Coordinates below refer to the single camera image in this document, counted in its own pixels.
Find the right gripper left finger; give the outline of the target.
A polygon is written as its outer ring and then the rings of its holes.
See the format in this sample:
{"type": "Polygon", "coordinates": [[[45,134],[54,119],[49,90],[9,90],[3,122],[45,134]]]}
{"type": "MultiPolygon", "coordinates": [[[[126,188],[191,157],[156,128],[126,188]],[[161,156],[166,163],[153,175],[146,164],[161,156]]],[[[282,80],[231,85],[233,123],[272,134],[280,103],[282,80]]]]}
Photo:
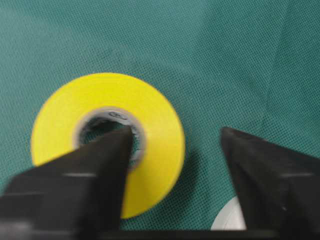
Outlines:
{"type": "Polygon", "coordinates": [[[0,198],[3,240],[99,240],[120,227],[133,134],[125,126],[14,176],[0,198]]]}

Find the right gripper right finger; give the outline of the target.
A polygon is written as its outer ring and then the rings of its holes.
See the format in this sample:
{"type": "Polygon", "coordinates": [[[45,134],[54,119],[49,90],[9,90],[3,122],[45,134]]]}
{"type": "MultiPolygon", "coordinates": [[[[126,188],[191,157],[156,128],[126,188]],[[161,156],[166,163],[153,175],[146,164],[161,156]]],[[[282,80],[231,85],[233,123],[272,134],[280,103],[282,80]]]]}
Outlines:
{"type": "Polygon", "coordinates": [[[246,227],[320,230],[320,160],[230,127],[220,144],[246,227]]]}

